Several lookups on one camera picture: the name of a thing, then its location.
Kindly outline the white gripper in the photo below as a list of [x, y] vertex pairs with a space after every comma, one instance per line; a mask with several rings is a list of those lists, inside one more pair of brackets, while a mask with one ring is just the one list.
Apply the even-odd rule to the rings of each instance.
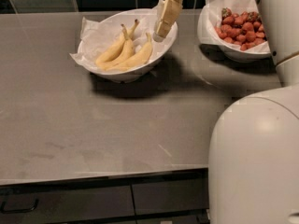
[[163, 42], [172, 29], [182, 10], [183, 0], [159, 0], [155, 7], [157, 20], [154, 25], [153, 39], [156, 42]]

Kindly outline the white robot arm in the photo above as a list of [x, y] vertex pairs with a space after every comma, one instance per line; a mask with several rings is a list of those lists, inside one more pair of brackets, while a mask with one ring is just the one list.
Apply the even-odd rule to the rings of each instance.
[[210, 141], [210, 224], [298, 224], [299, 0], [206, 0], [197, 25], [201, 43], [218, 7], [257, 9], [281, 82], [229, 106]]

